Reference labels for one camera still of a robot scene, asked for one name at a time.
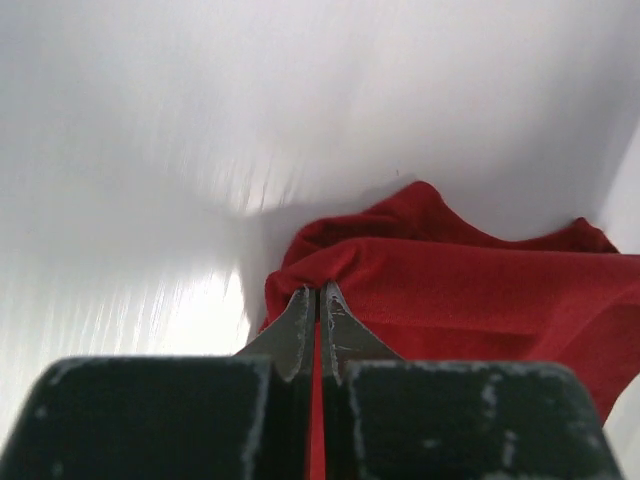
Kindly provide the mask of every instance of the folded red cloth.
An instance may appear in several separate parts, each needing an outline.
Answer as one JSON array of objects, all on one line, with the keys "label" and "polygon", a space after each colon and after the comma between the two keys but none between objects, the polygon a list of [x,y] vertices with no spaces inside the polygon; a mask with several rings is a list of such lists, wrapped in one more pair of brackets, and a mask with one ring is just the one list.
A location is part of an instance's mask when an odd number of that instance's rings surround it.
[{"label": "folded red cloth", "polygon": [[[640,256],[617,253],[583,218],[544,237],[499,240],[416,182],[300,230],[267,279],[265,326],[301,285],[335,280],[354,315],[402,357],[563,363],[606,418],[640,371]],[[324,478],[320,370],[314,479]]]}]

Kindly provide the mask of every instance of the red towel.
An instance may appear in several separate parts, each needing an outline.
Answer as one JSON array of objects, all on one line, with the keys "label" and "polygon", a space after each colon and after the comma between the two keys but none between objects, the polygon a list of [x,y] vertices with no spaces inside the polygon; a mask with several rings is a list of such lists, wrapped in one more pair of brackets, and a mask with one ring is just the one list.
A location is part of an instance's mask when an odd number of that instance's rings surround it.
[{"label": "red towel", "polygon": [[[560,362],[587,386],[602,418],[640,371],[640,256],[618,254],[583,218],[506,242],[465,223],[431,185],[413,183],[360,214],[304,227],[267,279],[265,326],[301,285],[328,280],[402,357]],[[319,479],[321,366],[314,368]]]}]

